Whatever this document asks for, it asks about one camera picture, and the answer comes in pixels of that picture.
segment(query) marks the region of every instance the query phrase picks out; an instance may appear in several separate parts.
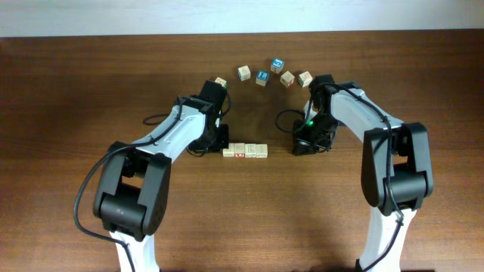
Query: white wall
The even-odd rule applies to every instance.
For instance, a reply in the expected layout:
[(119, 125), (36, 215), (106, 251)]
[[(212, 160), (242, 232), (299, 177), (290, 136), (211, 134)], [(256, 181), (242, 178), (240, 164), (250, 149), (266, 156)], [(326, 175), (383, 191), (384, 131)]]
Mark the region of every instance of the white wall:
[(484, 27), (484, 0), (0, 0), (0, 36)]

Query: toy block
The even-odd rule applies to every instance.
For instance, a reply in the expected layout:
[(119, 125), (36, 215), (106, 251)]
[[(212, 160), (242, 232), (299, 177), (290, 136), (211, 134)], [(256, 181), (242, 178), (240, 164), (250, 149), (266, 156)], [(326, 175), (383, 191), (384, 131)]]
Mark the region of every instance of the toy block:
[(224, 154), (224, 157), (233, 157), (233, 156), (235, 156), (235, 153), (234, 153), (234, 144), (228, 144), (228, 148), (224, 148), (222, 152)]
[(234, 144), (234, 154), (237, 158), (244, 158), (245, 157), (245, 144), (244, 143), (237, 143)]
[(268, 80), (269, 80), (269, 73), (267, 73), (266, 71), (259, 71), (257, 73), (257, 79), (256, 79), (257, 84), (261, 86), (265, 86)]
[(267, 158), (267, 144), (256, 145), (256, 156), (257, 158)]
[(246, 158), (256, 158), (256, 144), (245, 144), (245, 157)]
[(311, 81), (312, 81), (312, 76), (309, 72), (304, 72), (297, 77), (297, 82), (301, 84), (303, 88), (308, 86), (309, 83), (311, 83)]
[(284, 67), (284, 61), (278, 58), (275, 58), (271, 64), (271, 71), (279, 74), (282, 71), (282, 67)]
[(239, 74), (239, 79), (241, 81), (244, 81), (246, 79), (250, 79), (250, 70), (249, 70), (249, 67), (247, 65), (240, 67), (238, 69), (238, 74)]
[(217, 78), (215, 82), (219, 83), (223, 88), (227, 88), (227, 81), (221, 78)]
[(293, 74), (291, 74), (289, 71), (285, 72), (281, 76), (281, 83), (282, 83), (282, 85), (286, 86), (286, 88), (291, 86), (294, 83)]

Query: robotic arm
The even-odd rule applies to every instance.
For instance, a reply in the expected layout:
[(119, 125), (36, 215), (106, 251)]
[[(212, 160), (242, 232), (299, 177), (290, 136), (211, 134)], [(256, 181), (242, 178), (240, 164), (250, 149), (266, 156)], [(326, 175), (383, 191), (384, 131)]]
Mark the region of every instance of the robotic arm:
[[(93, 212), (111, 237), (128, 247), (126, 251), (116, 244), (122, 272), (132, 271), (129, 257), (135, 271), (160, 271), (154, 233), (166, 210), (171, 165), (189, 144), (210, 146), (211, 150), (227, 147), (228, 127), (219, 125), (226, 95), (220, 84), (207, 81), (200, 95), (178, 99), (165, 121), (131, 144), (136, 148), (117, 153), (106, 162)], [(127, 146), (116, 142), (110, 152)], [(144, 178), (141, 188), (123, 183), (123, 178), (134, 176)]]
[[(337, 85), (331, 75), (318, 76), (309, 90), (311, 99), (304, 109), (305, 122), (294, 122), (293, 154), (329, 150), (340, 123), (348, 126), (363, 142), (361, 186), (371, 206), (371, 219), (365, 250), (356, 261), (356, 271), (399, 272), (408, 225), (423, 199), (433, 190), (427, 130), (420, 123), (405, 124), (389, 116), (354, 82)], [(312, 103), (318, 111), (312, 109)], [(386, 190), (384, 182), (388, 127), (391, 127), (391, 150), (408, 157), (407, 162), (397, 165), (393, 165), (390, 157), (390, 191)], [(400, 211), (394, 209), (393, 199)], [(404, 215), (402, 223), (398, 222), (398, 212)]]

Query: wood grain surface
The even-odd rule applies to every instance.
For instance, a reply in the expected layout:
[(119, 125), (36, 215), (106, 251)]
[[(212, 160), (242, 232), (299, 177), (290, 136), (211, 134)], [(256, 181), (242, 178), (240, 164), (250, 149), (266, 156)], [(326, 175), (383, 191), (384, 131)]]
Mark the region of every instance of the wood grain surface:
[[(177, 95), (206, 79), (228, 81), (232, 141), (268, 144), (267, 159), (175, 162), (156, 234), (165, 270), (334, 271), (354, 267), (369, 206), (360, 185), (362, 144), (341, 128), (329, 153), (295, 157), (274, 126), (300, 109), (307, 88), (288, 89), (274, 57), (294, 75), (332, 73), (373, 102), (429, 131), (435, 190), (411, 223), (403, 270), (484, 270), (484, 31), (318, 32), (207, 36), (0, 39), (0, 270), (117, 271), (113, 244), (82, 234), (73, 202), (87, 171), (114, 141), (152, 128)], [(237, 68), (248, 65), (250, 80)], [(286, 116), (290, 125), (294, 116)], [(92, 215), (98, 178), (80, 216)]]

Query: black cable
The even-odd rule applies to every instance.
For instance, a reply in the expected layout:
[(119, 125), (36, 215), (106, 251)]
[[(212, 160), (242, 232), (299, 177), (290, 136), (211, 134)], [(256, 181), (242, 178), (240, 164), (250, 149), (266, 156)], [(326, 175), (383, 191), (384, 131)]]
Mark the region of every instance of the black cable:
[(227, 91), (227, 102), (228, 102), (228, 107), (227, 107), (227, 110), (225, 112), (222, 113), (222, 116), (225, 116), (228, 111), (232, 108), (232, 100), (230, 98), (230, 94), (228, 94), (228, 91)]
[(162, 121), (159, 121), (159, 122), (148, 122), (148, 121), (153, 118), (165, 117), (165, 116), (169, 116), (169, 113), (155, 114), (155, 115), (146, 117), (145, 119), (143, 119), (143, 125), (159, 125), (161, 124)]
[(327, 151), (331, 150), (331, 147), (333, 146), (334, 140), (336, 139), (337, 133), (338, 133), (338, 127), (336, 127), (336, 129), (333, 132), (333, 135), (331, 136), (330, 144), (327, 147), (325, 147), (323, 150), (316, 151), (316, 153), (323, 153), (323, 152), (327, 152)]
[(403, 226), (403, 218), (399, 218), (397, 220), (396, 228), (395, 228), (395, 231), (393, 232), (392, 239), (390, 240), (390, 243), (386, 247), (386, 250), (383, 252), (383, 254), (380, 257), (378, 257), (378, 259), (376, 259), (373, 263), (368, 265), (363, 270), (363, 272), (366, 272), (366, 271), (370, 270), (371, 268), (373, 268), (375, 265), (377, 265), (381, 260), (383, 260), (388, 255), (388, 253), (390, 252), (390, 250), (393, 247), (393, 244), (395, 244), (396, 237), (399, 235), (400, 228), (402, 228), (402, 226)]
[(288, 131), (282, 127), (279, 126), (279, 118), (285, 114), (285, 113), (298, 113), (300, 114), (303, 118), (305, 117), (305, 114), (302, 110), (293, 110), (293, 109), (288, 109), (288, 110), (283, 110), (281, 111), (280, 113), (278, 113), (275, 117), (275, 126), (276, 128), (278, 128), (280, 131), (282, 132), (286, 132), (286, 133), (296, 133), (296, 130), (293, 130), (293, 131)]
[(150, 144), (154, 144), (159, 139), (163, 138), (166, 134), (168, 134), (168, 132), (173, 127), (175, 127), (177, 121), (180, 120), (180, 116), (182, 116), (182, 110), (183, 110), (183, 105), (180, 104), (179, 97), (177, 97), (176, 100), (177, 100), (177, 104), (178, 104), (179, 111), (178, 111), (178, 114), (177, 114), (175, 120), (173, 121), (173, 123), (163, 133), (161, 133), (160, 135), (158, 135), (155, 138), (152, 138), (148, 142), (139, 143), (139, 144), (130, 144), (130, 145), (127, 145), (125, 147), (120, 147), (120, 148), (118, 148), (118, 149), (116, 149), (114, 151), (111, 151), (111, 152), (105, 154), (101, 159), (99, 159), (98, 162), (96, 162), (94, 164), (94, 166), (91, 168), (91, 171), (89, 171), (89, 173), (85, 176), (84, 181), (82, 182), (81, 187), (79, 188), (79, 192), (77, 193), (76, 201), (74, 202), (74, 210), (73, 210), (73, 213), (74, 213), (74, 222), (76, 223), (77, 228), (79, 228), (83, 233), (85, 233), (85, 234), (87, 234), (89, 236), (93, 236), (94, 238), (98, 238), (98, 239), (101, 239), (101, 240), (105, 240), (105, 241), (108, 241), (108, 242), (117, 243), (117, 244), (121, 245), (124, 248), (124, 250), (125, 250), (126, 256), (128, 257), (129, 265), (131, 266), (132, 272), (135, 272), (135, 265), (133, 263), (132, 256), (131, 256), (131, 254), (129, 252), (129, 249), (128, 249), (128, 245), (129, 244), (128, 243), (124, 243), (121, 240), (114, 239), (114, 238), (109, 237), (109, 236), (105, 236), (105, 235), (101, 235), (99, 233), (92, 232), (92, 231), (87, 230), (86, 228), (84, 228), (81, 225), (81, 223), (79, 222), (79, 204), (81, 203), (82, 194), (84, 193), (84, 190), (85, 190), (85, 188), (88, 185), (88, 182), (91, 180), (92, 176), (96, 173), (96, 171), (107, 160), (109, 160), (114, 155), (119, 154), (121, 152), (128, 151), (128, 150), (132, 150), (132, 149), (135, 149), (136, 147), (144, 147), (144, 146), (147, 146), (147, 145), (150, 145)]
[[(280, 131), (286, 132), (286, 133), (297, 133), (297, 132), (301, 131), (304, 128), (304, 126), (308, 123), (309, 115), (311, 113), (311, 108), (312, 108), (312, 101), (313, 101), (313, 96), (311, 94), (311, 97), (309, 98), (309, 105), (308, 105), (308, 112), (307, 113), (304, 113), (301, 110), (292, 110), (292, 109), (283, 110), (283, 111), (279, 112), (275, 117), (276, 128), (278, 128)], [(279, 126), (279, 118), (281, 117), (281, 115), (283, 115), (284, 113), (287, 113), (287, 112), (294, 112), (294, 113), (301, 114), (304, 117), (304, 123), (300, 127), (296, 128), (292, 131), (288, 131), (287, 129), (283, 129), (282, 127)]]
[(205, 148), (205, 150), (200, 154), (200, 155), (195, 155), (196, 153), (193, 153), (192, 150), (190, 150), (190, 148), (186, 147), (185, 150), (187, 150), (187, 153), (194, 156), (195, 158), (200, 158), (200, 157), (203, 157), (205, 156), (205, 154), (208, 152), (208, 147)]

